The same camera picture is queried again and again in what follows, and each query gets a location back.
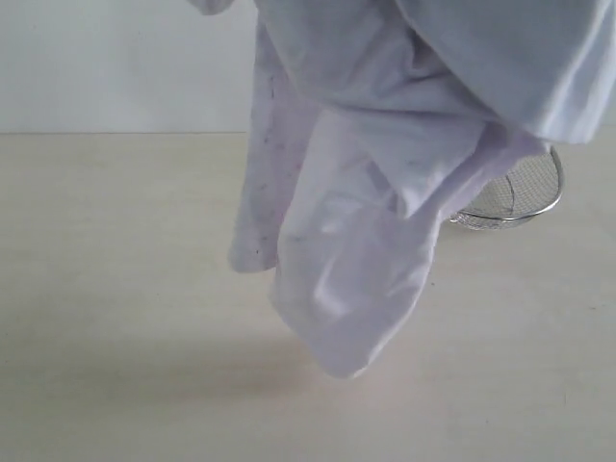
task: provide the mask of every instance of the mesh strainer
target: mesh strainer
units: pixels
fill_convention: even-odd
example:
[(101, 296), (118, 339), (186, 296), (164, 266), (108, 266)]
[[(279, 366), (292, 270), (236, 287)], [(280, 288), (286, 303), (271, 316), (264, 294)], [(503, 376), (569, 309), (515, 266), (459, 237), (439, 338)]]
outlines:
[(556, 150), (522, 159), (450, 220), (471, 229), (519, 226), (553, 208), (562, 195), (563, 171)]

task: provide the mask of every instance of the speckled fabric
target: speckled fabric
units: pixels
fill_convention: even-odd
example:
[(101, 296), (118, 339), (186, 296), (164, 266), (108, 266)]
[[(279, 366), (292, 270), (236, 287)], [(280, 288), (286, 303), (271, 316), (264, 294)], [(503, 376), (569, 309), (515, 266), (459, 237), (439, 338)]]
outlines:
[(503, 117), (394, 0), (255, 3), (252, 131), (230, 261), (275, 268), (278, 314), (328, 373), (353, 377), (410, 315), (443, 220), (542, 152), (537, 134), (567, 124)]

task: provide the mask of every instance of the white cloth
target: white cloth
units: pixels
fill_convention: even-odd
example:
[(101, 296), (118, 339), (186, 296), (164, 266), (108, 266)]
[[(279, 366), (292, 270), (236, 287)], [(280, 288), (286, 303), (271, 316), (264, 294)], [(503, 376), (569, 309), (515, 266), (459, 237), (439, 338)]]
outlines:
[(394, 0), (255, 3), (253, 126), (230, 261), (276, 267), (282, 319), (328, 373), (355, 376), (411, 313), (441, 222), (542, 152), (534, 135), (547, 125), (516, 110), (524, 119), (505, 121), (510, 106), (481, 102)]

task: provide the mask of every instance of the metal strainer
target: metal strainer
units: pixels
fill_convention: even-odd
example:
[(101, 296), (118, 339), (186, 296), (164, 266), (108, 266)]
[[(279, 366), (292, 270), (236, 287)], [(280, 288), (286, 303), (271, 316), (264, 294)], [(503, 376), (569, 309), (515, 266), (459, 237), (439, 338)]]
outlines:
[(450, 221), (470, 229), (507, 229), (552, 209), (562, 195), (564, 177), (556, 150), (522, 159), (488, 183), (479, 196)]

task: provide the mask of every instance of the white wall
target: white wall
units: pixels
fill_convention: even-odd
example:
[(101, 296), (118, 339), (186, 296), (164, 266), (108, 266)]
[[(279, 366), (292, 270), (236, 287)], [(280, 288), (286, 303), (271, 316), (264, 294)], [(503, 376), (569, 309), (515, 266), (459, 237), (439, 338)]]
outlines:
[(245, 130), (251, 3), (2, 0), (0, 132)]

